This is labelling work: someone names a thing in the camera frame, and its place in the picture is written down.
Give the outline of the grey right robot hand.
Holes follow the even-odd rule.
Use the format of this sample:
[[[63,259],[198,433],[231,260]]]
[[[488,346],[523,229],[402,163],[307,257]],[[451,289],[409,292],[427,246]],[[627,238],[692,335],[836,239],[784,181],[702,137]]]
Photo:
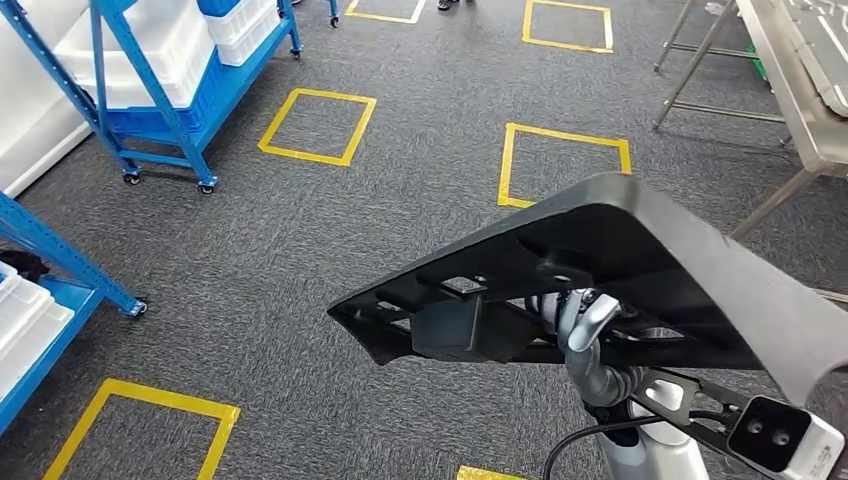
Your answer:
[[[533,295],[524,305],[540,318],[543,331],[556,337],[561,350],[576,353],[588,350],[623,310],[617,299],[593,288]]]

